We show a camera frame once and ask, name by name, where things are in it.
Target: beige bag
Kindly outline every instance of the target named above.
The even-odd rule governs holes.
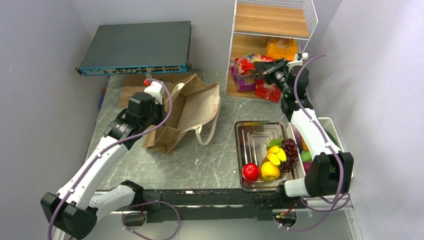
[[[193,74],[168,86],[172,95],[172,112],[165,125],[147,134],[143,147],[171,154],[177,143],[189,130],[195,130],[201,145],[207,145],[214,135],[220,113],[220,84],[206,85]],[[169,112],[169,97],[165,98],[165,112]],[[202,126],[213,120],[212,129],[205,141],[200,133]]]

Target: purple snack package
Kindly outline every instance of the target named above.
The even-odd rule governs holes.
[[[246,76],[241,77],[237,75],[237,70],[232,67],[231,68],[231,76],[235,82],[235,87],[237,88],[237,92],[253,92],[256,90],[255,82],[259,79],[259,75],[255,76]]]

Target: white wall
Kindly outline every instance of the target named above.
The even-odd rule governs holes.
[[[318,17],[318,25],[313,31],[313,35],[307,44],[306,53],[319,54],[317,52],[318,45],[324,36],[334,14],[339,8],[342,0],[314,0],[313,5],[315,6],[316,16]]]
[[[344,0],[309,67],[310,94],[353,154],[365,239],[424,239],[424,2]]]
[[[190,20],[193,68],[228,67],[235,0],[70,1],[91,37],[99,25]]]
[[[0,1],[0,239],[45,240],[40,205],[83,164],[104,78],[68,0]]]

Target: wooden shelf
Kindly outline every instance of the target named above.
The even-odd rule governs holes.
[[[246,56],[248,54],[265,55],[267,43],[262,40],[262,36],[234,34],[232,36],[230,61]]]
[[[226,96],[227,97],[236,97],[236,98],[245,98],[245,99],[261,99],[255,95],[254,91],[244,91],[238,92],[236,88],[236,83],[231,77],[231,71],[228,71],[228,78],[226,80]]]
[[[302,9],[238,3],[234,31],[262,36],[309,39]]]

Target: grape bunch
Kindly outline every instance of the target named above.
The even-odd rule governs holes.
[[[282,141],[281,148],[284,150],[287,159],[285,162],[281,163],[279,170],[282,174],[286,174],[289,173],[299,161],[298,145],[295,140],[287,138]]]

